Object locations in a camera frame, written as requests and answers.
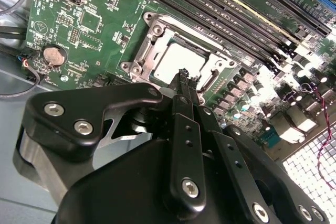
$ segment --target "black pcie slot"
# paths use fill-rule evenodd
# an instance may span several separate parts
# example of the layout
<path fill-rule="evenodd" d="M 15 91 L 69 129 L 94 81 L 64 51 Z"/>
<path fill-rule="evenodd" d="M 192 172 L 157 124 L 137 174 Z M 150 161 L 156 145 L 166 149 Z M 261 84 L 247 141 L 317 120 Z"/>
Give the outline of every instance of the black pcie slot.
<path fill-rule="evenodd" d="M 202 17 L 208 21 L 211 26 L 225 30 L 225 32 L 231 33 L 237 40 L 242 44 L 249 45 L 250 48 L 255 48 L 260 55 L 264 55 L 266 59 L 273 58 L 277 55 L 276 52 L 269 52 L 264 48 L 265 44 L 254 39 L 250 34 L 233 27 L 227 20 L 221 18 L 217 13 L 205 8 L 204 6 L 198 4 L 195 0 L 183 0 L 189 5 L 193 6 L 199 12 L 199 17 Z"/>
<path fill-rule="evenodd" d="M 244 23 L 245 25 L 247 25 L 251 29 L 254 29 L 256 31 L 256 33 L 260 34 L 261 37 L 263 35 L 264 39 L 268 39 L 269 41 L 276 44 L 277 47 L 281 47 L 281 45 L 283 44 L 283 42 L 279 38 L 275 37 L 273 34 L 268 33 L 266 30 L 262 29 L 261 27 L 259 27 L 255 23 L 251 22 L 248 18 L 246 18 L 245 16 L 243 16 L 241 13 L 237 12 L 236 10 L 232 9 L 226 3 L 224 3 L 220 0 L 208 0 L 208 1 L 212 2 L 213 4 L 216 4 L 217 6 L 222 8 L 223 10 L 226 10 L 229 14 L 233 15 L 240 22 Z"/>
<path fill-rule="evenodd" d="M 173 0 L 153 0 L 153 1 L 156 1 L 156 2 L 158 2 L 160 4 L 163 4 L 163 5 L 171 8 L 171 9 L 177 10 L 178 12 L 180 12 L 183 15 L 185 15 L 190 20 L 196 22 L 197 25 L 200 26 L 203 30 L 208 31 L 208 33 L 203 33 L 203 34 L 206 35 L 206 36 L 208 36 L 209 38 L 213 39 L 208 34 L 216 34 L 216 36 L 218 36 L 222 40 L 221 44 L 223 44 L 224 46 L 225 46 L 225 44 L 232 45 L 235 48 L 237 48 L 240 51 L 242 51 L 242 53 L 244 53 L 245 55 L 247 55 L 247 56 L 249 56 L 249 57 L 251 57 L 253 59 L 258 60 L 258 61 L 262 62 L 265 65 L 268 65 L 271 62 L 269 60 L 265 60 L 265 59 L 261 58 L 259 56 L 259 54 L 257 54 L 253 50 L 249 49 L 245 45 L 242 45 L 242 44 L 236 42 L 229 35 L 226 35 L 221 30 L 219 30 L 219 29 L 217 29 L 215 27 L 211 27 L 207 22 L 203 21 L 197 15 L 195 15 L 192 12 L 190 12 L 189 10 L 187 10 L 186 8 L 184 8 L 183 6 L 181 6 L 178 3 L 176 3 L 175 1 L 173 1 Z M 233 56 L 233 58 L 236 61 L 241 61 L 241 59 L 238 58 L 238 57 L 236 57 L 236 56 Z"/>
<path fill-rule="evenodd" d="M 310 16 L 308 13 L 302 10 L 291 0 L 268 0 L 268 1 L 278 6 L 279 9 L 284 10 L 286 13 L 291 15 L 297 22 L 301 23 L 309 30 L 316 32 L 323 38 L 326 38 L 326 36 L 331 33 L 331 29 L 329 27 L 327 27 L 314 17 Z"/>

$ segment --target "ram slot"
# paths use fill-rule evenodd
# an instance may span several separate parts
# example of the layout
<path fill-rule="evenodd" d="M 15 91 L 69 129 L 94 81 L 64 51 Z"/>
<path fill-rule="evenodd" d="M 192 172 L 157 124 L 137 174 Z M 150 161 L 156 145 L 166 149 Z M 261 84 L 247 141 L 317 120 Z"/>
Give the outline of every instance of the ram slot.
<path fill-rule="evenodd" d="M 305 26 L 307 29 L 315 32 L 323 38 L 331 33 L 331 29 L 321 23 L 319 20 L 310 16 L 291 0 L 267 0 L 276 5 L 279 9 L 291 15 L 297 22 Z"/>
<path fill-rule="evenodd" d="M 278 47 L 281 47 L 281 45 L 284 44 L 284 42 L 277 38 L 274 34 L 269 33 L 267 30 L 261 28 L 259 25 L 253 23 L 250 21 L 247 17 L 245 17 L 242 13 L 244 13 L 244 10 L 239 8 L 239 11 L 242 12 L 240 13 L 239 11 L 235 10 L 232 8 L 229 4 L 222 0 L 208 0 L 217 6 L 221 7 L 222 9 L 225 9 L 229 14 L 233 15 L 235 18 L 237 18 L 240 22 L 244 23 L 246 26 L 249 26 L 250 28 L 254 29 L 256 33 L 260 33 L 264 36 L 264 38 L 268 39 L 269 41 L 272 41 L 274 44 L 277 44 Z M 268 29 L 273 30 L 272 27 L 270 27 L 268 24 L 264 23 L 264 26 L 268 27 Z"/>
<path fill-rule="evenodd" d="M 262 62 L 265 65 L 267 65 L 268 63 L 271 63 L 271 61 L 266 60 L 264 58 L 261 58 L 258 53 L 254 52 L 253 50 L 251 50 L 247 46 L 239 43 L 238 41 L 236 41 L 234 39 L 232 39 L 232 37 L 225 34 L 223 31 L 219 30 L 218 28 L 211 27 L 207 22 L 205 22 L 203 19 L 199 18 L 198 15 L 195 15 L 193 12 L 191 12 L 187 8 L 181 6 L 180 4 L 176 3 L 175 1 L 173 1 L 173 0 L 153 0 L 153 1 L 155 1 L 159 4 L 163 4 L 168 8 L 171 8 L 171 9 L 174 9 L 174 10 L 180 12 L 181 14 L 186 16 L 188 19 L 195 22 L 197 24 L 198 28 L 201 28 L 203 30 L 202 33 L 204 35 L 206 35 L 207 37 L 213 39 L 213 37 L 210 36 L 210 35 L 215 34 L 216 36 L 218 36 L 219 40 L 222 41 L 221 44 L 224 47 L 227 47 L 228 45 L 231 45 L 234 48 L 240 50 L 242 52 L 242 54 L 247 55 L 247 56 L 249 56 L 253 59 L 256 59 L 256 60 Z M 237 56 L 233 56 L 233 59 L 236 60 L 236 61 L 241 61 L 241 58 L 238 58 Z"/>
<path fill-rule="evenodd" d="M 280 57 L 276 52 L 270 52 L 265 49 L 265 44 L 261 43 L 252 38 L 250 34 L 246 32 L 235 29 L 227 20 L 218 16 L 216 13 L 210 11 L 205 8 L 203 5 L 198 4 L 195 0 L 183 0 L 190 6 L 193 6 L 197 10 L 197 14 L 200 18 L 207 21 L 212 27 L 222 29 L 226 33 L 230 33 L 236 40 L 240 41 L 245 46 L 248 46 L 253 51 L 262 55 L 265 59 L 274 58 L 274 60 L 278 60 Z"/>
<path fill-rule="evenodd" d="M 245 27 L 243 26 L 243 28 L 241 26 L 236 26 L 234 22 L 231 22 L 231 20 L 234 20 L 235 22 L 241 25 L 240 20 L 237 19 L 234 15 L 231 15 L 230 13 L 225 11 L 222 7 L 218 6 L 217 4 L 209 0 L 185 0 L 185 1 L 191 5 L 194 6 L 196 5 L 197 8 L 201 9 L 208 15 L 220 20 L 220 22 L 229 29 L 237 31 L 242 37 L 245 38 L 245 40 L 247 41 L 250 40 L 252 43 L 258 45 L 258 47 L 262 48 L 263 50 L 267 51 L 272 55 L 278 54 L 276 49 L 279 48 L 279 45 L 273 43 L 267 37 L 259 33 L 257 30 L 254 30 L 250 26 Z M 252 33 L 255 33 L 257 36 L 259 36 L 259 38 L 261 38 L 262 41 L 253 37 Z"/>

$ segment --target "black plastic mount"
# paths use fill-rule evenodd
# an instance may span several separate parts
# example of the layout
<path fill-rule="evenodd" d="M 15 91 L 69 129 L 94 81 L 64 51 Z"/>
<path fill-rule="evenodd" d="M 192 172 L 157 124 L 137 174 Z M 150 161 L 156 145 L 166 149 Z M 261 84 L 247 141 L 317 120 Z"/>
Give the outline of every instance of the black plastic mount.
<path fill-rule="evenodd" d="M 137 83 L 43 93 L 27 102 L 26 134 L 69 163 L 92 157 L 103 122 L 114 113 L 120 117 L 146 108 L 157 114 L 152 139 L 78 180 L 54 223 L 329 223 L 241 129 L 230 125 L 222 132 L 214 113 L 193 102 L 193 88 L 175 90 L 171 99 Z M 64 113 L 47 114 L 50 103 L 62 105 Z M 93 131 L 78 133 L 74 124 L 79 120 L 90 122 Z M 115 126 L 134 133 L 124 124 Z"/>

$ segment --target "green circuit board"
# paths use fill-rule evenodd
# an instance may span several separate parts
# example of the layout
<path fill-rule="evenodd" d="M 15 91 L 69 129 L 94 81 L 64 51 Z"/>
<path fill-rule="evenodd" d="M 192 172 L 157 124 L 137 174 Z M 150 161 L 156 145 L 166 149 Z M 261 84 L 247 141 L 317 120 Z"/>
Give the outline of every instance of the green circuit board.
<path fill-rule="evenodd" d="M 202 4 L 202 0 L 169 1 L 173 5 L 156 0 L 86 0 L 81 5 L 71 4 L 67 0 L 33 0 L 26 46 L 41 52 L 48 45 L 57 45 L 66 51 L 68 59 L 62 66 L 53 68 L 46 64 L 41 54 L 39 57 L 33 58 L 31 62 L 39 73 L 46 76 L 46 82 L 60 89 L 91 87 L 97 76 L 112 74 L 125 81 L 130 81 L 129 75 L 121 69 L 120 64 L 134 59 L 149 30 L 143 19 L 144 13 L 167 14 L 193 28 L 199 26 L 195 19 L 182 11 L 187 12 L 187 14 L 197 14 L 199 19 L 202 16 L 200 8 L 206 6 L 205 3 Z M 304 39 L 307 35 L 307 31 L 306 34 L 303 29 L 300 31 L 300 24 L 295 19 L 269 0 L 242 1 L 297 39 Z M 328 68 L 328 64 L 330 65 L 336 57 L 335 14 L 317 0 L 291 1 L 332 29 L 332 33 L 326 38 L 313 35 L 309 43 L 309 49 L 322 62 L 325 62 L 324 65 L 319 66 L 321 70 L 327 68 L 328 71 L 333 71 L 331 67 Z M 225 0 L 225 4 L 244 16 L 248 22 L 267 30 L 276 40 L 286 43 L 287 38 L 283 33 L 271 29 L 264 21 L 248 10 L 230 0 Z M 265 52 L 268 53 L 268 49 L 274 49 L 272 43 L 260 38 L 253 29 L 238 20 L 232 20 L 230 17 L 224 18 L 233 27 L 232 33 L 226 31 L 230 38 L 233 41 L 239 41 L 252 54 L 264 54 Z M 240 29 L 244 34 L 250 36 L 256 45 L 261 45 L 261 49 L 258 46 L 251 45 L 249 41 L 244 41 L 241 34 L 235 34 L 235 29 Z M 238 65 L 242 62 L 255 72 L 263 65 L 260 61 L 251 60 L 251 57 L 244 54 L 239 47 L 230 43 L 223 44 L 238 62 Z M 212 107 L 217 103 L 223 92 L 227 90 L 227 84 L 239 72 L 239 69 L 240 67 L 227 68 L 220 73 L 216 81 L 203 94 L 207 106 Z M 66 76 L 67 81 L 62 80 L 62 76 Z M 269 79 L 272 82 L 270 86 L 278 84 L 272 81 L 272 75 L 269 75 Z M 263 103 L 271 104 L 277 110 L 287 108 L 287 105 L 280 101 L 265 100 Z M 254 132 L 260 125 L 258 123 L 251 125 L 251 122 L 259 112 L 259 109 L 254 112 L 244 112 L 245 119 L 238 120 L 237 125 L 248 127 L 247 131 Z M 231 120 L 232 116 L 228 113 L 225 118 Z"/>

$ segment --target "black metal arm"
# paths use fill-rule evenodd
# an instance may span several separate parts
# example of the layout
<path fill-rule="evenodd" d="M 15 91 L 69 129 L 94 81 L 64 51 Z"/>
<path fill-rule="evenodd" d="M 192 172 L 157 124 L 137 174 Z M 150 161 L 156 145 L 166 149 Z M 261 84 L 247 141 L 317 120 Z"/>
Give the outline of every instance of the black metal arm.
<path fill-rule="evenodd" d="M 329 223 L 241 129 L 221 131 L 195 83 L 180 71 L 172 98 L 146 83 L 32 97 L 13 161 L 59 204 L 53 222 Z M 93 170 L 97 147 L 141 132 L 152 139 Z"/>

